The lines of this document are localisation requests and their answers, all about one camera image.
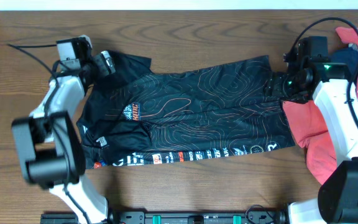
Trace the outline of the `black orange-patterned cycling jersey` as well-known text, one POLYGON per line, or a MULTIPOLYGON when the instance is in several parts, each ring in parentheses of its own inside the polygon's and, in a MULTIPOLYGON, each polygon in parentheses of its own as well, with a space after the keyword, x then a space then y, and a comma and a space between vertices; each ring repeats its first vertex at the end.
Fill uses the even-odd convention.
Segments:
POLYGON ((266 55, 183 73, 111 52, 77 121, 87 169, 198 161, 294 146, 282 102, 266 96, 266 55))

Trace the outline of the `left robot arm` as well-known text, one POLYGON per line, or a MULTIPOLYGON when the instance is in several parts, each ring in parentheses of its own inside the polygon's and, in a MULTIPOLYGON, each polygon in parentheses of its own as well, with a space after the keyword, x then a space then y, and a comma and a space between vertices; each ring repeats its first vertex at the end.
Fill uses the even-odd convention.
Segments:
POLYGON ((48 190, 73 211, 74 223, 114 223, 109 202, 85 174, 85 152, 71 122, 86 89, 112 74, 107 51, 59 60, 49 90, 30 115, 11 130, 24 180, 48 190))

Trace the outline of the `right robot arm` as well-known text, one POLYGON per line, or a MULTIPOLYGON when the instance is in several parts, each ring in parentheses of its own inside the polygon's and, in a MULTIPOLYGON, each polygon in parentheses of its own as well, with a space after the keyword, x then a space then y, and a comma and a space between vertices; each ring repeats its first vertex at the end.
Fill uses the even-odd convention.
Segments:
POLYGON ((323 115, 337 162, 316 198, 289 204, 287 223, 358 223, 358 103, 351 78, 345 63, 310 63, 267 78, 267 96, 313 101, 323 115))

